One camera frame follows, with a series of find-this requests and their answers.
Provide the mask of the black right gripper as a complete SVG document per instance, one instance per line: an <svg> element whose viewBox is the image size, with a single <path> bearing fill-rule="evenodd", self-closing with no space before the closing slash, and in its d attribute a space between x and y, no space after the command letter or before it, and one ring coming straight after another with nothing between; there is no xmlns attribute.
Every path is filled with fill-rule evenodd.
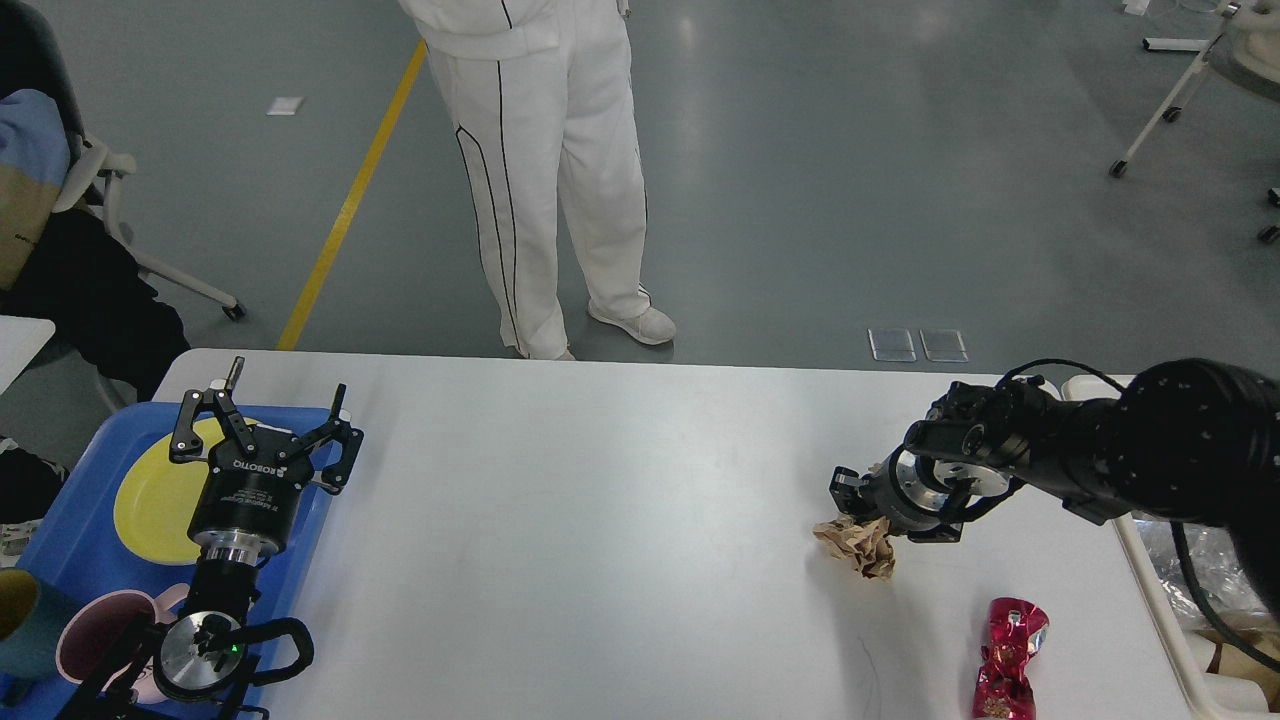
<svg viewBox="0 0 1280 720"><path fill-rule="evenodd" d="M896 448L870 478L870 496L890 520L890 534L918 544L952 544L963 525L980 519L1011 495L1011 475L982 465L938 460ZM867 478L836 466L829 496L841 515L869 520Z"/></svg>

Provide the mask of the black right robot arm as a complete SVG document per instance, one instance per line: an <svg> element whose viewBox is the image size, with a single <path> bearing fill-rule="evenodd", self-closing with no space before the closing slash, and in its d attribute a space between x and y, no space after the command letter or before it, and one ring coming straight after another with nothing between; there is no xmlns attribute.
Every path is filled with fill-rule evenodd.
<svg viewBox="0 0 1280 720"><path fill-rule="evenodd" d="M963 527L1029 486L1101 525L1130 512L1167 521L1190 597L1208 624L1262 666L1212 610L1185 528L1228 532L1240 568L1277 611L1279 389L1207 359L1152 366L1117 398L1055 398L1016 366L992 386L955 380L867 473L836 468L829 493L858 524L883 520L916 543L956 543Z"/></svg>

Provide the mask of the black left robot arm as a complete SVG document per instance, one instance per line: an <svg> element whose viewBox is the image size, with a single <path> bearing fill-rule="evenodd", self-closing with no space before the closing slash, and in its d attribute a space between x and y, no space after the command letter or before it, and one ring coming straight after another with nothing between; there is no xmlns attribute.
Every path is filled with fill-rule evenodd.
<svg viewBox="0 0 1280 720"><path fill-rule="evenodd" d="M252 624L261 569L287 550L305 491L337 496L347 486L364 433L344 413L338 384L326 419L297 434L248 424L233 392L244 366L183 398L168 446L174 464L207 468L187 534L200 555L172 620L136 614L59 711L61 719L154 719L134 689L150 670L160 693L211 703L219 719L250 711L248 691L298 676L315 657L296 618Z"/></svg>

